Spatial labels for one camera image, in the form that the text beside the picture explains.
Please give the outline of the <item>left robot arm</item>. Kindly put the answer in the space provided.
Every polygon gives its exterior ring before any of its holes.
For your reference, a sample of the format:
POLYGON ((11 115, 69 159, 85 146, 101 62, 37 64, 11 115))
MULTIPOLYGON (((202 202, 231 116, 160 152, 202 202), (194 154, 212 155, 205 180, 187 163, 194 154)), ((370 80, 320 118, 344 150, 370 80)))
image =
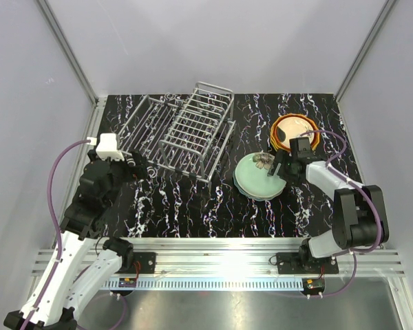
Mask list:
POLYGON ((3 324, 9 329, 76 329, 103 283, 116 272, 126 273, 134 266, 133 245, 110 238, 96 260, 78 273, 123 184, 147 177, 147 159, 136 150, 119 161, 103 160, 96 151, 88 156, 90 161, 59 225, 61 235, 54 254, 26 304, 6 316, 3 324))

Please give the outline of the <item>green floral plate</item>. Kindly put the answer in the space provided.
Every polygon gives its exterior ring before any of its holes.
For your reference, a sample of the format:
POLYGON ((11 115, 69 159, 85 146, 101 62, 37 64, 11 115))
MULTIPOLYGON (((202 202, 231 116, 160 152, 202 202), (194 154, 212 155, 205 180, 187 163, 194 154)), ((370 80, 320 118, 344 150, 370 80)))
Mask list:
POLYGON ((245 155, 233 171, 233 181, 253 196, 268 197, 283 192, 286 182, 277 175, 268 176, 274 160, 273 155, 265 152, 245 155))

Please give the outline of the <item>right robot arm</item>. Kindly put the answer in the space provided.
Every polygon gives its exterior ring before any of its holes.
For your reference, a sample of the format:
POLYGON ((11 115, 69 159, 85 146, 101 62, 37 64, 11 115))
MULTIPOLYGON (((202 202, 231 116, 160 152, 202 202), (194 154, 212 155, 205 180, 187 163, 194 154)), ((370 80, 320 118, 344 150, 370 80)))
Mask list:
POLYGON ((337 257, 371 252, 389 239, 382 190, 363 185, 339 172, 310 151, 279 150, 268 171, 290 184, 309 183, 333 202, 331 229, 304 239, 296 252, 278 252, 279 274, 338 274, 337 257))

